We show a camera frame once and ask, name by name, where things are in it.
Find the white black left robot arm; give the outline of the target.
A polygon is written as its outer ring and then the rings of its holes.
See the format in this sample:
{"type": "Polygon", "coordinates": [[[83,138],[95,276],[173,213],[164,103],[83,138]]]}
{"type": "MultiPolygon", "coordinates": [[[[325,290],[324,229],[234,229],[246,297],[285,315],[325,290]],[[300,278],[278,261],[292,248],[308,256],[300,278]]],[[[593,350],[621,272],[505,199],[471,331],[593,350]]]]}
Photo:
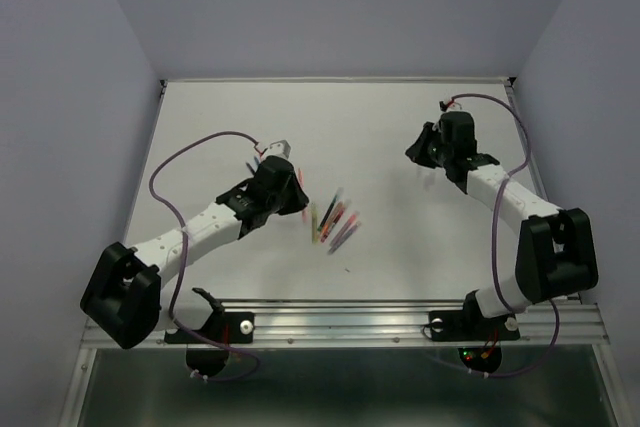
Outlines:
{"type": "Polygon", "coordinates": [[[120,242],[106,247],[80,308],[124,349],[167,328],[213,340],[222,331],[223,318],[217,311],[198,307],[188,323],[177,317],[186,267],[263,227],[271,215],[296,214],[308,203],[293,165],[269,156],[254,176],[218,196],[190,220],[180,218],[177,228],[132,247],[120,242]]]}

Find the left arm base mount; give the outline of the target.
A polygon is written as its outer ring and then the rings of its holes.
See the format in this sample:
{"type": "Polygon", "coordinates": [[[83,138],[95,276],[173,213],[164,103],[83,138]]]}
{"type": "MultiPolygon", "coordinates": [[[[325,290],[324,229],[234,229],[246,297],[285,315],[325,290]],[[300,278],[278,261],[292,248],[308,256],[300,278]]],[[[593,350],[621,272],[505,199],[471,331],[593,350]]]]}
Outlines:
{"type": "Polygon", "coordinates": [[[189,375],[204,383],[230,382],[245,379],[257,372],[261,362],[253,353],[233,347],[232,343],[250,344],[253,341],[255,315],[252,312],[227,313],[222,302],[206,290],[194,287],[192,291],[209,304],[209,315],[203,325],[194,330],[182,327],[168,330],[164,341],[169,345],[207,345],[208,349],[186,350],[185,364],[189,375]],[[223,377],[221,372],[228,366],[232,356],[251,358],[254,365],[243,373],[223,377]]]}

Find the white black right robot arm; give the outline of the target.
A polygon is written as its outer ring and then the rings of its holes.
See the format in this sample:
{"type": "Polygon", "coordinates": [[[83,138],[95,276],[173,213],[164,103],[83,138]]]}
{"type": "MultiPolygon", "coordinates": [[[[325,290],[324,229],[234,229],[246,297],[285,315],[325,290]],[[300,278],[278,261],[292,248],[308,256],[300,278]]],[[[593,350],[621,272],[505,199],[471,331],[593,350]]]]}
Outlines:
{"type": "Polygon", "coordinates": [[[581,209],[562,209],[515,181],[493,156],[479,152],[473,117],[446,112],[427,122],[406,150],[415,164],[442,169],[464,194],[492,212],[517,235],[512,273],[492,275],[491,286],[468,294],[460,313],[463,331],[482,337],[496,318],[594,288],[599,280],[591,222],[581,209]]]}

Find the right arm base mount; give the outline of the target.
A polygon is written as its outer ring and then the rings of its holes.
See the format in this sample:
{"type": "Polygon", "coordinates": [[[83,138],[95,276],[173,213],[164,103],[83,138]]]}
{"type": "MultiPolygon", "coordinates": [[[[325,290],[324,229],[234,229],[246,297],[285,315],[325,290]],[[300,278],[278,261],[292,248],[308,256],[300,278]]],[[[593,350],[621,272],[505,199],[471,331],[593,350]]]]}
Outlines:
{"type": "Polygon", "coordinates": [[[503,355],[499,343],[520,339],[516,317],[511,313],[484,317],[474,292],[465,297],[459,309],[430,312],[421,333],[433,342],[462,343],[458,348],[461,367],[484,377],[495,374],[501,366],[503,355]]]}

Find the yellow pen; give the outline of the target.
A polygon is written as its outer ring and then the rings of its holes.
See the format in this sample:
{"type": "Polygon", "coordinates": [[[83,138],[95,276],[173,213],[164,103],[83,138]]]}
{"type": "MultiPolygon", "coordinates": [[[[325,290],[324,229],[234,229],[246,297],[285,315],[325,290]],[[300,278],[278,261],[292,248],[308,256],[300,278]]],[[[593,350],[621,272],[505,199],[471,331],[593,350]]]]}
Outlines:
{"type": "Polygon", "coordinates": [[[312,243],[316,244],[319,239],[319,219],[318,219],[318,209],[315,202],[312,202],[310,205],[310,216],[311,216],[311,238],[312,243]]]}

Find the green pen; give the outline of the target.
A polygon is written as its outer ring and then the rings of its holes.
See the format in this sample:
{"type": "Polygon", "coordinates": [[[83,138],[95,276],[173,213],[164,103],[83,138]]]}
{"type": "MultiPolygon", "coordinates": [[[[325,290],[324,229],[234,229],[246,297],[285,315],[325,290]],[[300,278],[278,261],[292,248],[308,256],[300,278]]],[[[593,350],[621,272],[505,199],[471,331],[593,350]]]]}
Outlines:
{"type": "Polygon", "coordinates": [[[342,196],[342,193],[343,193],[343,188],[339,187],[336,190],[335,194],[333,195],[333,197],[332,197],[332,199],[331,199],[331,201],[329,203],[329,206],[327,207],[326,212],[325,212],[325,214],[324,214],[324,216],[323,216],[323,218],[322,218],[322,220],[321,220],[321,222],[320,222],[320,224],[318,226],[318,232],[321,232],[324,229],[324,227],[327,224],[331,214],[334,211],[334,208],[335,208],[336,204],[340,200],[340,198],[342,196]]]}

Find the orange brown pen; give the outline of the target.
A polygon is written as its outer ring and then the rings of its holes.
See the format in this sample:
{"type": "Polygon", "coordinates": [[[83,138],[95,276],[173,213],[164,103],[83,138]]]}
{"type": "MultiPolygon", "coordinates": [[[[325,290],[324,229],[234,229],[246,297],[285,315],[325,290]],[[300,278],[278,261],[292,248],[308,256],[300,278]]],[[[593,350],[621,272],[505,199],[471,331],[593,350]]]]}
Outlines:
{"type": "Polygon", "coordinates": [[[327,220],[327,222],[325,223],[324,227],[321,230],[320,241],[322,243],[326,241],[327,237],[330,235],[331,229],[333,228],[336,221],[342,215],[343,212],[344,212],[344,202],[339,201],[336,204],[332,213],[330,214],[329,219],[327,220]]]}

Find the aluminium rail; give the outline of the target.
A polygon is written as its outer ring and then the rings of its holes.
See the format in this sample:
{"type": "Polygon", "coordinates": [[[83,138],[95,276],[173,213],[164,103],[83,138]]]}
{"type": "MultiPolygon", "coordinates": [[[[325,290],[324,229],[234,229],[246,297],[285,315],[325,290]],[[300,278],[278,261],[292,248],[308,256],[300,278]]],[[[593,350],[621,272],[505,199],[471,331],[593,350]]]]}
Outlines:
{"type": "MultiPolygon", "coordinates": [[[[224,307],[227,313],[249,311],[255,315],[253,341],[250,344],[232,343],[246,349],[462,346],[458,342],[433,342],[421,333],[430,312],[460,308],[452,302],[227,301],[224,307]]],[[[500,346],[546,346],[550,342],[602,345],[609,342],[595,305],[559,300],[554,306],[530,307],[515,317],[520,339],[501,341],[500,346]]]]}

